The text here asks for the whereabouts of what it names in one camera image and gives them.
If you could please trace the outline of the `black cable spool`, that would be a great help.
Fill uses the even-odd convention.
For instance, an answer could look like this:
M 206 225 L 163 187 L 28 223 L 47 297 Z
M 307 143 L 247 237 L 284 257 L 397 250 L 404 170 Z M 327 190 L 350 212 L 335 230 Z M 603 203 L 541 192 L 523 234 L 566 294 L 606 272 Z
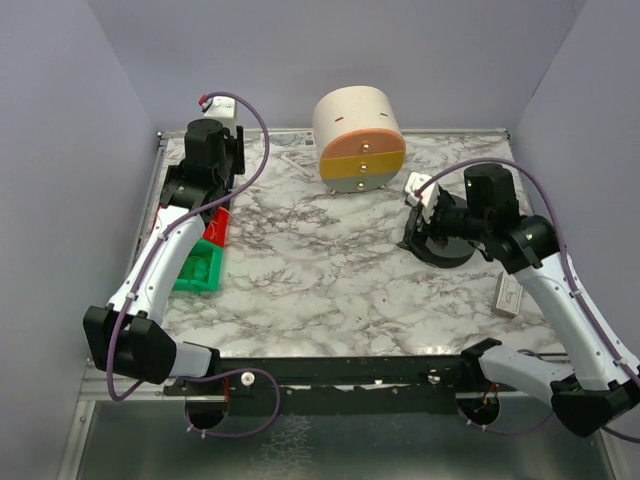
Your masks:
M 483 227 L 480 223 L 480 240 Z M 465 264 L 473 256 L 478 242 L 466 242 L 450 239 L 445 245 L 437 244 L 432 238 L 427 239 L 425 250 L 407 250 L 418 260 L 430 266 L 452 269 Z

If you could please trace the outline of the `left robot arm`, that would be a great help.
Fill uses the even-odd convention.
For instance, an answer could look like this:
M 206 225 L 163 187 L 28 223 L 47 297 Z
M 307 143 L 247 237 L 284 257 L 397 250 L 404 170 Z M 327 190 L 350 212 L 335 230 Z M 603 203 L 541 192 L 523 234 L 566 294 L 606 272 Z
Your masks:
M 169 377 L 205 377 L 215 361 L 215 350 L 176 342 L 161 322 L 179 272 L 213 215 L 189 211 L 219 202 L 245 171 L 243 129 L 194 120 L 184 148 L 184 158 L 167 169 L 153 230 L 128 277 L 106 306 L 91 306 L 84 315 L 91 355 L 103 372 L 161 384 Z

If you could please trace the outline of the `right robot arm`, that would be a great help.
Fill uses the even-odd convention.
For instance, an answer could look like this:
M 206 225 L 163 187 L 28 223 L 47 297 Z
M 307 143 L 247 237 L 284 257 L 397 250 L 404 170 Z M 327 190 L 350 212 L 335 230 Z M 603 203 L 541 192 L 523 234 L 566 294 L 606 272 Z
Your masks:
M 556 215 L 521 213 L 515 166 L 498 158 L 463 162 L 464 198 L 439 186 L 442 173 L 410 173 L 401 246 L 439 268 L 462 265 L 475 252 L 502 265 L 550 322 L 569 362 L 554 365 L 487 339 L 462 352 L 464 378 L 473 386 L 513 387 L 587 437 L 638 406 L 639 359 L 584 289 Z

